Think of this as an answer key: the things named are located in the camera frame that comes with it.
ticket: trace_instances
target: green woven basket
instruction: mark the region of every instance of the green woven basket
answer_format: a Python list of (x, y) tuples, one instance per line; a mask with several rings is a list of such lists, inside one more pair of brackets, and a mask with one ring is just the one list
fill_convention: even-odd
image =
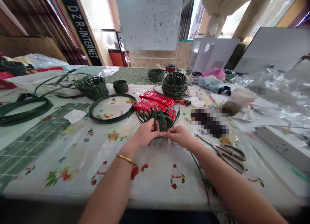
[(165, 71), (160, 68), (152, 68), (148, 70), (148, 77), (151, 82), (160, 82), (164, 78)]
[(113, 88), (116, 93), (125, 93), (128, 91), (128, 84), (125, 80), (116, 80), (113, 82)]
[(165, 112), (163, 112), (162, 109), (157, 110), (157, 107), (155, 106), (154, 109), (150, 107), (150, 111), (146, 110), (146, 112), (143, 110), (143, 113), (136, 112), (138, 120), (141, 124), (148, 122), (152, 118), (154, 118), (154, 131), (156, 131), (156, 122), (158, 122), (159, 130), (160, 131), (168, 131), (171, 127), (173, 127), (180, 116), (180, 107), (178, 112), (175, 113), (175, 118), (171, 119), (170, 114), (172, 111), (170, 109), (167, 109)]
[(165, 95), (183, 98), (187, 91), (186, 76), (181, 72), (169, 73), (165, 77), (161, 89)]
[(102, 77), (93, 76), (87, 79), (79, 80), (75, 83), (75, 87), (80, 90), (87, 98), (98, 100), (109, 94), (106, 81)]

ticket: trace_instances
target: pink plastic bag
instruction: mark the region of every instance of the pink plastic bag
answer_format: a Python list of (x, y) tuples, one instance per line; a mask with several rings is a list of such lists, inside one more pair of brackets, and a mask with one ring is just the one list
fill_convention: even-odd
[(207, 71), (205, 74), (203, 74), (203, 77), (207, 77), (210, 75), (214, 75), (218, 80), (224, 81), (226, 79), (225, 70), (223, 68), (213, 68), (210, 71)]

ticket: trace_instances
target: gold bracelet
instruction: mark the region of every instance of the gold bracelet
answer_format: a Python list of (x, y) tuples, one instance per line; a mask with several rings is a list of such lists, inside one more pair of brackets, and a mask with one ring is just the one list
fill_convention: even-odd
[(132, 164), (135, 164), (135, 161), (133, 161), (133, 160), (131, 160), (131, 159), (125, 157), (125, 156), (122, 156), (122, 155), (120, 155), (120, 154), (118, 154), (118, 153), (116, 153), (116, 156), (118, 156), (118, 157), (120, 157), (120, 158), (122, 158), (122, 159), (124, 159), (124, 160), (127, 160), (128, 162), (130, 162), (130, 163), (132, 163)]

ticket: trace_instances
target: person's right hand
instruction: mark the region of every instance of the person's right hand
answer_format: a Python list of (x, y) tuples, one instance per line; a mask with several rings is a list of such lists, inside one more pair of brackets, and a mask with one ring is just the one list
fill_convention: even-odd
[(191, 147), (197, 141), (184, 126), (175, 126), (167, 132), (163, 132), (164, 137), (176, 142), (180, 146), (191, 151)]

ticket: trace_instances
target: green grid cutting mat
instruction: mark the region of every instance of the green grid cutting mat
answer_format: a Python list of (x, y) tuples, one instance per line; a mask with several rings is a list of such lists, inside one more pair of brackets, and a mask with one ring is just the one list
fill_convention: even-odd
[(125, 80), (128, 84), (157, 85), (148, 78), (149, 68), (121, 67), (111, 76), (106, 77), (106, 83), (113, 83), (115, 80)]
[(66, 104), (40, 121), (21, 137), (0, 151), (0, 193), (20, 172), (34, 161), (64, 131), (70, 122), (63, 118), (68, 112), (84, 110), (90, 104)]
[(150, 68), (142, 67), (84, 66), (77, 69), (77, 72), (86, 73), (94, 76), (100, 74), (100, 76), (105, 77), (106, 83), (111, 84), (115, 80), (125, 80), (128, 84), (158, 85), (159, 83), (153, 83), (149, 80), (149, 69)]

